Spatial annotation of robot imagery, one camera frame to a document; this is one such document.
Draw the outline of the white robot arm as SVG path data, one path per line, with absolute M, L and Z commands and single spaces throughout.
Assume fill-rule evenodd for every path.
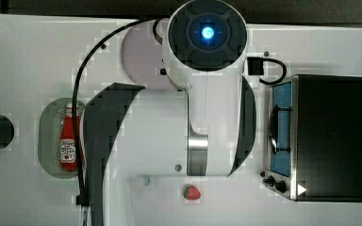
M 221 0 L 171 16 L 162 59 L 171 83 L 113 83 L 86 105 L 86 226 L 134 226 L 130 184 L 154 176 L 229 176 L 255 143 L 255 96 L 243 75 L 248 31 Z

